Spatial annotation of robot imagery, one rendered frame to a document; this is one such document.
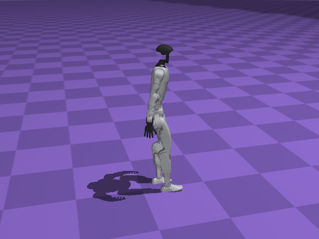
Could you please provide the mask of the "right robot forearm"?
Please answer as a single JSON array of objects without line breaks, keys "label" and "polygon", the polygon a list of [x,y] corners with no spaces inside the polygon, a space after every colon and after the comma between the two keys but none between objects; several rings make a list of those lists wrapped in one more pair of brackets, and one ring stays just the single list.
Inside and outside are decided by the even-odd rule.
[{"label": "right robot forearm", "polygon": [[155,111],[155,106],[156,106],[156,100],[157,100],[157,95],[156,94],[152,94],[149,98],[148,101],[148,111],[147,111],[147,122],[152,122],[153,119],[153,115]]}]

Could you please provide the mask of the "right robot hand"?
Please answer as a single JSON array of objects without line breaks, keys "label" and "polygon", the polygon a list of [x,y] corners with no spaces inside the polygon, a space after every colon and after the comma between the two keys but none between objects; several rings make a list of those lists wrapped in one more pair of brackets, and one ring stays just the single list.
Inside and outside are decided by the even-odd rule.
[{"label": "right robot hand", "polygon": [[144,136],[146,136],[146,132],[147,132],[147,137],[148,137],[148,133],[149,133],[149,138],[151,138],[151,133],[152,133],[152,138],[153,138],[153,130],[155,132],[155,134],[157,134],[156,130],[154,129],[154,126],[152,125],[154,123],[154,118],[152,119],[152,122],[147,122],[147,118],[146,118],[146,127],[145,127],[145,133]]}]

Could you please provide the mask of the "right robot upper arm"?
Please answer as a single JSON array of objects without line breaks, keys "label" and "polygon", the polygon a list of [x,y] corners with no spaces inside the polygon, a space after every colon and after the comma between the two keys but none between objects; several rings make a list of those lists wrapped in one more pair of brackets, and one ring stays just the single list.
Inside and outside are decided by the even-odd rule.
[{"label": "right robot upper arm", "polygon": [[157,94],[157,91],[160,88],[160,84],[161,84],[161,81],[163,80],[163,77],[164,77],[164,71],[163,70],[161,70],[161,69],[155,70],[150,96],[152,94],[156,94],[157,95],[156,102],[160,99],[159,95]]}]

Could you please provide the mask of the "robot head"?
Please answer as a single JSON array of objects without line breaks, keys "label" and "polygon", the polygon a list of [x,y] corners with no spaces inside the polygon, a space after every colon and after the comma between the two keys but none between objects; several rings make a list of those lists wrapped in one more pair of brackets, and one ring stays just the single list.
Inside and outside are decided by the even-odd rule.
[{"label": "robot head", "polygon": [[[165,60],[159,60],[159,62],[156,64],[156,67],[159,67],[160,65],[164,65],[165,63],[169,62],[169,53],[171,53],[173,51],[173,49],[169,45],[161,44],[161,45],[159,45],[157,47],[156,51],[160,52],[161,55],[166,55],[166,59]],[[166,68],[165,65],[162,66],[162,67]]]}]

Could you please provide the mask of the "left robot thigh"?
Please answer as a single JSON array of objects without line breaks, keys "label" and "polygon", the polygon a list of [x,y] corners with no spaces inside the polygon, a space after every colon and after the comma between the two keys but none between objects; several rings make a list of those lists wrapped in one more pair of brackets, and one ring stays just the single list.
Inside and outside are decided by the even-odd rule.
[{"label": "left robot thigh", "polygon": [[[163,113],[163,117],[166,120],[164,113]],[[162,143],[160,141],[160,137],[159,137],[159,130],[160,129],[156,129],[158,141],[152,144],[152,150],[155,153],[158,153],[163,148],[163,145],[162,145]]]}]

